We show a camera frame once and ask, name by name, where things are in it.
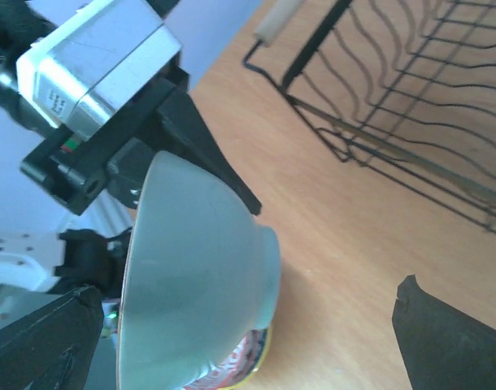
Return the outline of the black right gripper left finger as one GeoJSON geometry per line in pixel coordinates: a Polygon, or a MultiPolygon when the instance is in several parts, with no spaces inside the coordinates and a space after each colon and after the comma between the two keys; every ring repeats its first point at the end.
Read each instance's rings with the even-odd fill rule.
{"type": "Polygon", "coordinates": [[[75,288],[0,329],[0,389],[82,389],[103,325],[102,295],[75,288]]]}

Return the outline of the mint green bowl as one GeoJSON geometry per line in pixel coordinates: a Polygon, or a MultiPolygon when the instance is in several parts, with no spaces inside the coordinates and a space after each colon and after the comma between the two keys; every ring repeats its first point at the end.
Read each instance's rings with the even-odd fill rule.
{"type": "Polygon", "coordinates": [[[276,233],[222,180],[166,151],[146,175],[124,271],[117,386],[178,389],[273,319],[276,233]]]}

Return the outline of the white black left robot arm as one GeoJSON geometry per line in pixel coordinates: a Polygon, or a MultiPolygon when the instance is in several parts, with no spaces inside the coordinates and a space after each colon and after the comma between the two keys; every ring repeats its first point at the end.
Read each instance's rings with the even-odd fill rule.
{"type": "Polygon", "coordinates": [[[0,1],[0,108],[41,142],[20,172],[74,215],[101,193],[138,209],[158,157],[212,179],[256,216],[259,199],[217,145],[187,87],[173,1],[92,1],[63,24],[0,1]]]}

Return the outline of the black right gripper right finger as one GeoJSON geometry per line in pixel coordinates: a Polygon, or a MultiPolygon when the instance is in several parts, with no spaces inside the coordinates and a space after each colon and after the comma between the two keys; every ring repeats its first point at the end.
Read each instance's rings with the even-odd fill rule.
{"type": "Polygon", "coordinates": [[[413,389],[496,389],[496,330],[426,293],[398,286],[394,334],[413,389]]]}

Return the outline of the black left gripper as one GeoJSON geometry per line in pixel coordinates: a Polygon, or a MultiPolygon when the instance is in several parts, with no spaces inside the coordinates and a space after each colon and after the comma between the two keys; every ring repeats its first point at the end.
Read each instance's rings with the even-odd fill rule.
{"type": "Polygon", "coordinates": [[[20,170],[61,206],[82,215],[110,181],[107,165],[156,108],[161,124],[159,146],[225,182],[253,215],[262,204],[223,155],[194,101],[186,93],[189,75],[179,67],[161,71],[87,141],[63,150],[74,132],[62,125],[20,164],[20,170]]]}

